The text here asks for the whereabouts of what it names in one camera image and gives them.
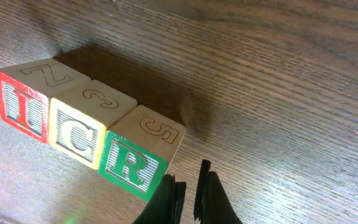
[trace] alphabet block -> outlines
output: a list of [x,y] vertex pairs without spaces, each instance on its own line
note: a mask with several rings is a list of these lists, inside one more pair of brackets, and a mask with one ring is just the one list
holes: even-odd
[[148,201],[185,133],[183,125],[140,105],[107,131],[98,172]]
[[90,80],[52,58],[1,68],[1,118],[34,139],[47,143],[51,97]]
[[106,130],[137,101],[92,80],[53,97],[50,104],[49,144],[98,169]]

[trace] wooden surface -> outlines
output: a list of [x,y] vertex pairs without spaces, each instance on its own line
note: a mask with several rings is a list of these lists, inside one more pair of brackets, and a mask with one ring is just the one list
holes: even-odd
[[[0,1],[0,67],[57,60],[183,123],[244,223],[358,223],[358,0]],[[0,119],[0,215],[131,223],[141,201]]]

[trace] red border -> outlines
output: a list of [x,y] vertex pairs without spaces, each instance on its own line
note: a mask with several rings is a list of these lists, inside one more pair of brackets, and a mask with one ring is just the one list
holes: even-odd
[[[42,103],[42,134],[41,135],[39,135],[38,133],[35,133],[33,130],[21,125],[20,123],[15,122],[12,119],[9,119],[6,116],[5,96],[2,91],[4,83],[8,83],[8,84],[12,85],[14,88],[41,101],[41,103]],[[33,137],[34,139],[36,139],[42,143],[48,143],[48,117],[49,117],[48,104],[49,104],[49,100],[45,95],[43,95],[42,93],[40,93],[38,91],[33,90],[29,86],[26,86],[25,84],[10,77],[9,75],[6,75],[5,73],[0,72],[0,115],[1,115],[2,120],[4,120],[6,123],[10,124],[11,126],[19,129],[20,131],[28,134],[29,136]]]

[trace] green block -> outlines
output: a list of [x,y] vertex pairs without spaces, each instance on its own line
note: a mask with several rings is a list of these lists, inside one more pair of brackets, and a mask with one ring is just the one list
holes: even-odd
[[107,131],[99,174],[116,185],[149,201],[168,163],[124,137]]

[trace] striped block face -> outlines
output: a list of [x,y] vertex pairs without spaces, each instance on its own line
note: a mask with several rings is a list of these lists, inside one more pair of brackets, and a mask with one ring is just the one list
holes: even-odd
[[136,100],[97,80],[52,98],[49,143],[92,169],[99,167],[106,130]]
[[140,105],[107,131],[99,174],[150,200],[185,133],[183,125]]
[[0,114],[11,126],[47,143],[50,98],[87,76],[54,60],[44,59],[0,69]]
[[99,174],[111,182],[149,200],[167,167],[161,157],[112,131],[107,132]]

